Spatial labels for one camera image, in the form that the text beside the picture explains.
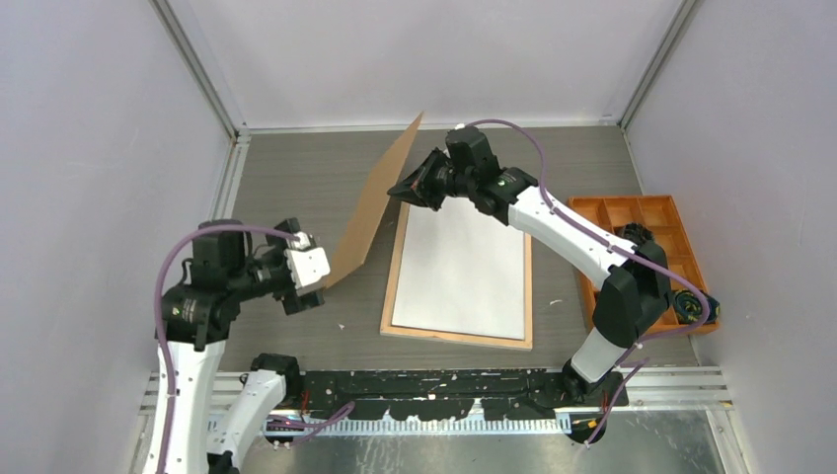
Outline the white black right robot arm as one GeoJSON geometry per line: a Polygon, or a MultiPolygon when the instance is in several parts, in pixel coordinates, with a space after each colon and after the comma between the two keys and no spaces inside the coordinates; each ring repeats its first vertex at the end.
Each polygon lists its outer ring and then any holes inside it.
{"type": "Polygon", "coordinates": [[[522,231],[572,264],[598,290],[593,328],[565,363],[567,398],[588,405],[629,349],[669,309],[667,256],[650,237],[632,241],[609,233],[554,198],[516,167],[503,167],[477,123],[451,129],[388,194],[438,211],[449,198],[465,198],[476,211],[522,231]]]}

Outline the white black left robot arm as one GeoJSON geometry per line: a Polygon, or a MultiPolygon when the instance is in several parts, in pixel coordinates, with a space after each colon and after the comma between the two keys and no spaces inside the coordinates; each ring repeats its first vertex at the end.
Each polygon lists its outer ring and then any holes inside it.
{"type": "Polygon", "coordinates": [[[237,473],[275,408],[303,393],[298,361],[260,354],[212,424],[215,376],[246,301],[266,295],[292,315],[323,305],[324,248],[295,218],[272,228],[235,219],[199,224],[168,253],[154,287],[160,388],[146,473],[237,473]]]}

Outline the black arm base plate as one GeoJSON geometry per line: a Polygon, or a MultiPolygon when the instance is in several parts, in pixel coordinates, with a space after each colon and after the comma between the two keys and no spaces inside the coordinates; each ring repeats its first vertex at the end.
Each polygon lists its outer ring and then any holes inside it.
{"type": "Polygon", "coordinates": [[[312,370],[296,377],[280,404],[310,416],[333,415],[349,402],[355,421],[396,421],[416,417],[422,422],[463,420],[481,408],[487,421],[546,420],[557,409],[601,412],[615,401],[620,373],[608,374],[589,394],[569,392],[564,375],[546,368],[461,370],[312,370]]]}

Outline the brown fibreboard backing board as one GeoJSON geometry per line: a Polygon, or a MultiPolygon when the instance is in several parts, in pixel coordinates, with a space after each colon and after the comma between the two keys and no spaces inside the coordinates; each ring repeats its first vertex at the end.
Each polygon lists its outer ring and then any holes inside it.
{"type": "Polygon", "coordinates": [[[419,113],[372,167],[361,190],[354,214],[330,258],[326,288],[333,287],[362,267],[389,202],[388,190],[398,181],[419,131],[419,113]]]}

